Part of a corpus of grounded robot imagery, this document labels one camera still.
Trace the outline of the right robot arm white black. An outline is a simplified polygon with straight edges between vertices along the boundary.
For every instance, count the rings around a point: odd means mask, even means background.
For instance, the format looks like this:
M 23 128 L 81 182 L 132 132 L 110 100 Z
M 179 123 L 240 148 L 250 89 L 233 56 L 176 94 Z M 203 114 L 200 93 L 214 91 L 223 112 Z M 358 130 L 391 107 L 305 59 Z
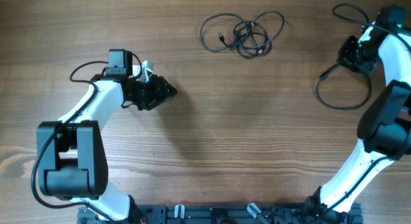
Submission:
M 352 223 L 356 197 L 387 166 L 410 154 L 410 122 L 400 112 L 410 112 L 410 28 L 404 25 L 406 10 L 386 6 L 374 22 L 359 23 L 362 36 L 350 36 L 338 52 L 335 65 L 323 72 L 323 82 L 336 68 L 345 67 L 370 78 L 376 64 L 384 68 L 386 86 L 363 114 L 358 141 L 336 175 L 307 197 L 301 209 L 302 223 Z

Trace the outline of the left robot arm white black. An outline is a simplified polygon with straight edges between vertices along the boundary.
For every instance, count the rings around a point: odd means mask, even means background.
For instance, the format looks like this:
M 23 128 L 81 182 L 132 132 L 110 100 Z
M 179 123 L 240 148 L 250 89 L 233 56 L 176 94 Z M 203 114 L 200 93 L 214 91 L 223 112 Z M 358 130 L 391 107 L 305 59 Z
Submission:
M 99 223 L 146 223 L 134 199 L 109 182 L 101 131 L 119 108 L 152 110 L 178 90 L 153 73 L 150 61 L 133 61 L 125 49 L 109 50 L 84 97 L 57 121 L 37 128 L 37 158 L 31 173 L 34 199 L 49 209 L 81 205 Z

